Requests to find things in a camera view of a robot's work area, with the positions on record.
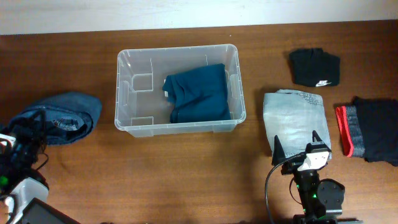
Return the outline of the blue denim jeans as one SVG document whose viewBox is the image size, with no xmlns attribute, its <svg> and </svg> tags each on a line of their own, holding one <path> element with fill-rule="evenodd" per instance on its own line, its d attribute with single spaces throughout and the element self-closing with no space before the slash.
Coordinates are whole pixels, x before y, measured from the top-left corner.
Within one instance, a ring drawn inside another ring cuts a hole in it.
<svg viewBox="0 0 398 224">
<path fill-rule="evenodd" d="M 49 146 L 74 143 L 89 135 L 102 110 L 99 98 L 80 92 L 68 92 L 36 101 L 11 119 L 8 129 L 21 125 L 38 111 L 45 112 L 45 131 Z"/>
</svg>

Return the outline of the dark teal shirt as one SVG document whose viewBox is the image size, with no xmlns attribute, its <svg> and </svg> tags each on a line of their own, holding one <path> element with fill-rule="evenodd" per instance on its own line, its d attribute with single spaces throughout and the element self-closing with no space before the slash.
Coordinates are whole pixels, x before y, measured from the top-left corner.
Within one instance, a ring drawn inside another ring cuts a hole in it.
<svg viewBox="0 0 398 224">
<path fill-rule="evenodd" d="M 162 90 L 174 105 L 171 123 L 230 120 L 225 65 L 207 65 L 169 75 Z"/>
</svg>

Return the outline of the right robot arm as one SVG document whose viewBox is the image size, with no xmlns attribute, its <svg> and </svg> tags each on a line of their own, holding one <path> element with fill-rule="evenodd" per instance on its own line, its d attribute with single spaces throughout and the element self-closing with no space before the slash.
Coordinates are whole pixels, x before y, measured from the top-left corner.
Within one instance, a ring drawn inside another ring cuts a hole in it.
<svg viewBox="0 0 398 224">
<path fill-rule="evenodd" d="M 292 174 L 291 183 L 296 184 L 303 208 L 302 215 L 294 215 L 292 223 L 362 223 L 355 218 L 339 220 L 343 213 L 345 186 L 333 179 L 320 179 L 318 171 L 326 167 L 331 149 L 322 141 L 316 131 L 312 132 L 312 142 L 305 150 L 287 158 L 277 136 L 274 137 L 273 168 L 267 175 L 264 186 L 265 199 L 268 199 L 268 183 L 272 173 L 281 168 L 282 175 Z"/>
</svg>

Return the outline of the clear plastic storage container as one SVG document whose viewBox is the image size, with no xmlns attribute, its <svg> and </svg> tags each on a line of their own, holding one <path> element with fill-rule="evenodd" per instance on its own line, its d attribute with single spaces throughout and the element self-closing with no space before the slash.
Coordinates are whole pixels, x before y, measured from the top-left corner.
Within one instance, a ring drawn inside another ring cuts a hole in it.
<svg viewBox="0 0 398 224">
<path fill-rule="evenodd" d="M 175 73 L 225 65 L 230 120 L 171 123 L 173 104 L 162 90 Z M 233 44 L 125 49 L 118 53 L 114 124 L 136 138 L 162 134 L 230 132 L 246 119 L 238 49 Z"/>
</svg>

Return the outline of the light grey folded jeans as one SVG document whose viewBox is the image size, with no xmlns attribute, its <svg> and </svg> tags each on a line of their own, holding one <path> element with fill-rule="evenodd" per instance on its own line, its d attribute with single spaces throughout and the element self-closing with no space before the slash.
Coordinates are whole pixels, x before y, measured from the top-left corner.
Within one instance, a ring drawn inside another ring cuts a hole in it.
<svg viewBox="0 0 398 224">
<path fill-rule="evenodd" d="M 305 150 L 316 131 L 321 140 L 331 147 L 330 133 L 320 95 L 298 90 L 278 90 L 266 93 L 263 120 L 271 151 L 275 153 L 274 137 L 282 145 L 285 157 Z"/>
</svg>

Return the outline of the black shorts red grey waistband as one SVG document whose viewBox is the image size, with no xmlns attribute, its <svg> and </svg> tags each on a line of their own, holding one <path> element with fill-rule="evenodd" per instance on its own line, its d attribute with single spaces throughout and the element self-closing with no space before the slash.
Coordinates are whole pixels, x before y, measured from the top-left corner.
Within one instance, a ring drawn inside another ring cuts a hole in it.
<svg viewBox="0 0 398 224">
<path fill-rule="evenodd" d="M 397 100 L 355 97 L 335 113 L 346 157 L 397 166 Z"/>
</svg>

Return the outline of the black Nike folded garment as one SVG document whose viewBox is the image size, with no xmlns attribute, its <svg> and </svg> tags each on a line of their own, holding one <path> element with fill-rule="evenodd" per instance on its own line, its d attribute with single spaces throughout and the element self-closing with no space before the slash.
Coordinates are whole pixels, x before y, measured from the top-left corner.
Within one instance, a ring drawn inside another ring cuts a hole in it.
<svg viewBox="0 0 398 224">
<path fill-rule="evenodd" d="M 289 60 L 297 85 L 321 87 L 340 83 L 340 58 L 322 48 L 294 50 L 289 53 Z"/>
</svg>

